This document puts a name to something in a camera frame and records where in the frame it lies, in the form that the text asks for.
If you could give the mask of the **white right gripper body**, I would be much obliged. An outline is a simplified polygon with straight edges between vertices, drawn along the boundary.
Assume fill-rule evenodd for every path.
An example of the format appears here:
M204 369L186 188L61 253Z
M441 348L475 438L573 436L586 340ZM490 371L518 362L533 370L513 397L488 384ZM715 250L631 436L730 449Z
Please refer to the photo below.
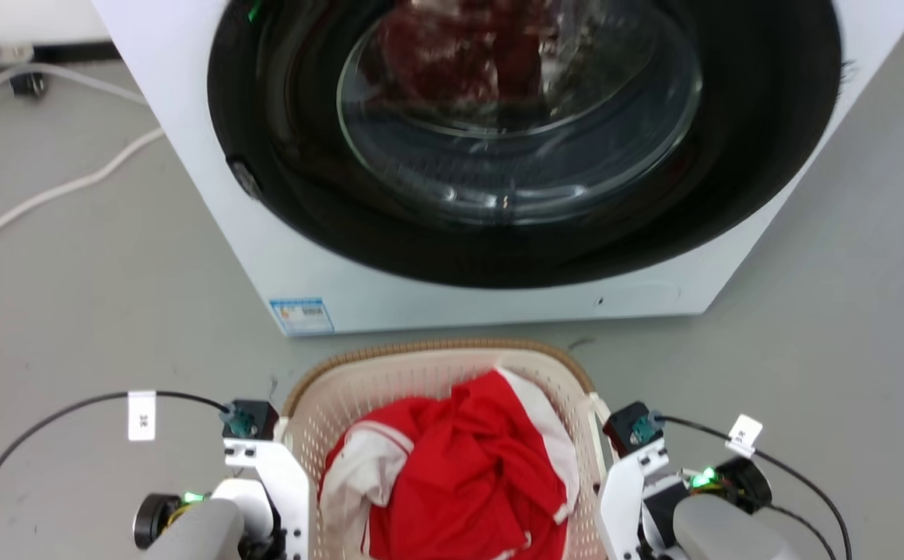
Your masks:
M640 559L639 525L646 479L669 464L659 437L641 449L616 457L597 494L597 534L608 559Z

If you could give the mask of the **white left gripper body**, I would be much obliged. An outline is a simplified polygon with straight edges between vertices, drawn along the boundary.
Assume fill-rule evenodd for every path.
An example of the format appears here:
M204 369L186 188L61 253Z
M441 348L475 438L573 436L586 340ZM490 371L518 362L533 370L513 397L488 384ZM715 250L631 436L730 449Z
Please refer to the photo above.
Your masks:
M285 444L271 440L224 439L225 464L258 475L271 527L262 536L282 540L284 559L312 557L312 481Z

